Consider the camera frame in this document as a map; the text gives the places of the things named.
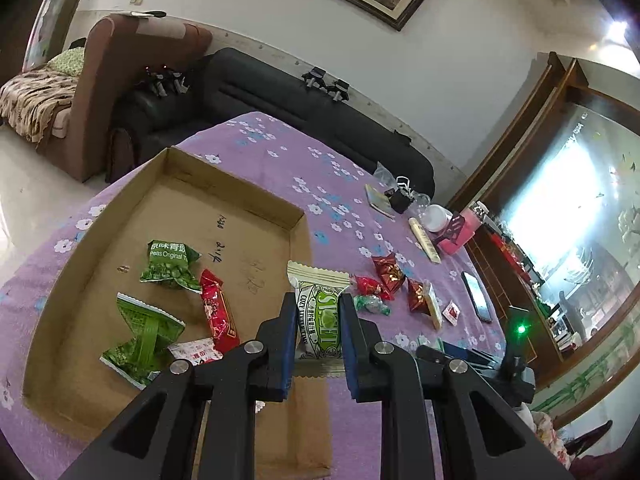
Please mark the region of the person's right hand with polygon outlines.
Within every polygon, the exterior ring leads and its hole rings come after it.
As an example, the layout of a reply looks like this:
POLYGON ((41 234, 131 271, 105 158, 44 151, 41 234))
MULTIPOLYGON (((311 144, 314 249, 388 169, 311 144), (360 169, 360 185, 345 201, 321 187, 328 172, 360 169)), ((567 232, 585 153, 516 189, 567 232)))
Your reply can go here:
POLYGON ((522 403, 518 408, 514 408, 514 411, 558 461, 566 469, 570 468, 572 459, 563 440, 556 433, 551 417, 544 412, 532 411, 525 403, 522 403))

